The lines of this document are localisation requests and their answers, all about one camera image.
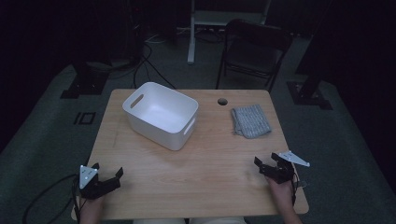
white plastic bin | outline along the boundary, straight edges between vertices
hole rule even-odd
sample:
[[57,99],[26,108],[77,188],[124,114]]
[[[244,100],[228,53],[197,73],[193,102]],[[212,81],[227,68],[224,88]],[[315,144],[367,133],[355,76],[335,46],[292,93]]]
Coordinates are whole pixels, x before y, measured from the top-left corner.
[[195,128],[198,102],[154,82],[122,104],[132,129],[171,150],[180,150]]

black chair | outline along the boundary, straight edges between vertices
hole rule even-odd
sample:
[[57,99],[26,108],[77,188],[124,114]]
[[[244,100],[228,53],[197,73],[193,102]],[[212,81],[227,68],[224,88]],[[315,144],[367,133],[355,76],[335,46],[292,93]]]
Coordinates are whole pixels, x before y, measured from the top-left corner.
[[232,20],[225,27],[224,49],[221,55],[216,89],[222,68],[265,78],[264,88],[274,86],[279,67],[292,42],[290,33],[243,20]]

dark background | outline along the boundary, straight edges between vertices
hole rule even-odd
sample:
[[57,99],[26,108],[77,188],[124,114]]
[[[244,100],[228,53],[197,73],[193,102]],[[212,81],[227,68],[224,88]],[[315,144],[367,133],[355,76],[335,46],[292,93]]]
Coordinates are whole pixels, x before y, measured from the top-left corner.
[[[262,1],[196,2],[197,9],[206,10],[257,11],[262,6]],[[136,36],[144,35],[147,26],[176,44],[176,28],[189,26],[190,8],[190,1],[183,0],[2,1],[0,151],[65,66],[130,59],[139,52]],[[392,1],[276,0],[267,19],[270,25],[313,36],[296,73],[320,76],[337,87],[393,189],[395,12]]]

gray carpet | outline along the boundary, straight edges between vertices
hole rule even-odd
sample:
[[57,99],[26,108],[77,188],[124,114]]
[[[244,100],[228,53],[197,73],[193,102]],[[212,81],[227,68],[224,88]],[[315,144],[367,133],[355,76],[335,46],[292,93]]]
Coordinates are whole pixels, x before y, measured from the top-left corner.
[[[149,60],[177,89],[214,89],[219,69],[221,44],[197,41],[195,64],[187,64],[189,39],[177,44],[149,43]],[[301,215],[304,223],[396,223],[396,198],[380,173],[337,89],[320,84],[333,110],[314,105],[295,105],[287,81],[304,81],[294,72],[309,40],[296,37],[271,93],[290,150],[311,163],[297,171],[310,210]],[[168,86],[146,63],[136,76],[136,85],[158,82]],[[131,88],[133,71],[114,72],[102,95],[60,99],[74,79],[66,67],[53,79],[30,117],[0,154],[0,223],[21,223],[33,198],[57,180],[78,172],[87,160],[99,129],[109,95],[114,89]],[[255,77],[230,73],[221,89],[261,89]],[[95,113],[93,123],[78,124],[78,113]],[[71,179],[49,191],[32,207],[28,223],[47,223],[62,210],[70,197]],[[71,205],[55,223],[73,223]],[[251,224],[282,223],[280,217],[247,217]],[[104,221],[104,223],[132,223]]]

person's hand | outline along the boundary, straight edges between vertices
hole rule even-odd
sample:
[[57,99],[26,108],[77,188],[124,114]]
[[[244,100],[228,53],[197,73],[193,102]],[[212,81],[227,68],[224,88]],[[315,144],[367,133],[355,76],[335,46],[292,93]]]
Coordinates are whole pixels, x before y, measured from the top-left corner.
[[293,188],[291,181],[277,184],[274,179],[266,176],[270,190],[272,192],[276,207],[283,217],[285,224],[303,223],[294,211],[292,204]]
[[100,222],[105,196],[95,200],[79,199],[80,224],[96,224]]

